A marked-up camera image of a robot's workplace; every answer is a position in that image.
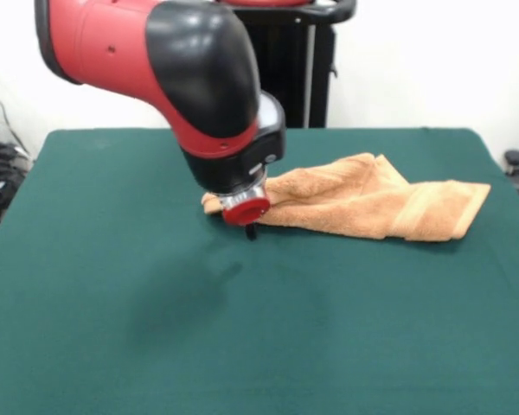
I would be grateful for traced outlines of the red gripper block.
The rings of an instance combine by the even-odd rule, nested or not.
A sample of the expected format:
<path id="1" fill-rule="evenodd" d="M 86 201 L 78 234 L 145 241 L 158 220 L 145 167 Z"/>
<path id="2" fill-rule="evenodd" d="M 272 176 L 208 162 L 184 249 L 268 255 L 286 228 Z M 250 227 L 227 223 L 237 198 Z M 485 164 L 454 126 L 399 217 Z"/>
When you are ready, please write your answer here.
<path id="1" fill-rule="evenodd" d="M 242 201 L 229 199 L 221 201 L 221 212 L 224 221 L 229 225 L 245 227 L 245 233 L 249 240 L 257 239 L 258 220 L 271 207 L 266 197 L 252 197 Z"/>

